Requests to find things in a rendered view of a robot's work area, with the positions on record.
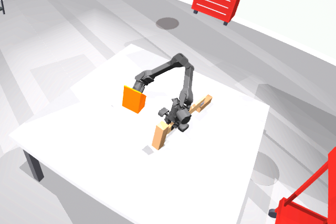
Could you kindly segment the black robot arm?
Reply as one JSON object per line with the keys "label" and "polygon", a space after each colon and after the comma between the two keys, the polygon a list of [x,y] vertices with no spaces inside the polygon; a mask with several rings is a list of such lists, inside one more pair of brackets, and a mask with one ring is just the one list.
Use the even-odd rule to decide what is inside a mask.
{"label": "black robot arm", "polygon": [[183,89],[180,91],[179,99],[171,99],[173,101],[171,111],[172,113],[176,114],[182,124],[186,124],[192,117],[189,111],[194,100],[192,92],[194,66],[189,63],[188,59],[183,54],[179,53],[175,55],[170,61],[152,70],[144,70],[137,74],[134,77],[136,81],[132,89],[143,93],[145,86],[151,82],[154,82],[154,78],[156,76],[163,74],[173,68],[180,67],[185,67]]}

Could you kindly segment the long wooden rail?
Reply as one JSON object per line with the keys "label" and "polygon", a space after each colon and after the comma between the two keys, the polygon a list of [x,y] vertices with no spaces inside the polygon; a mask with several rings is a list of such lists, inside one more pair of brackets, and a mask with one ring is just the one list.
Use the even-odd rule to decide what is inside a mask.
{"label": "long wooden rail", "polygon": [[[206,99],[206,97],[203,96],[203,97],[200,98],[196,103],[194,103],[194,104],[191,106],[189,113],[192,114],[195,110],[197,110],[197,109],[201,106],[201,104],[205,101],[205,99]],[[173,124],[174,124],[173,122],[171,122],[171,123],[169,124],[169,129],[168,129],[167,135],[171,132],[171,128],[172,128],[172,125],[173,125]]]}

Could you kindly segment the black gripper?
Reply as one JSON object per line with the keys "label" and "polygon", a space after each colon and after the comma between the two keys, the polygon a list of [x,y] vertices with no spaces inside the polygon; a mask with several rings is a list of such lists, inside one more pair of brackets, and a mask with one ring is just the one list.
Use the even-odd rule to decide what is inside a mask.
{"label": "black gripper", "polygon": [[[168,113],[169,112],[169,113]],[[169,111],[167,108],[162,108],[159,112],[158,115],[160,117],[163,117],[163,115],[165,116],[164,121],[166,122],[167,125],[169,125],[171,122],[173,122],[174,124],[172,125],[171,131],[175,128],[178,128],[179,131],[181,131],[182,133],[184,133],[188,128],[189,128],[189,124],[182,124],[178,117],[176,116],[176,114],[172,113],[172,111]]]}

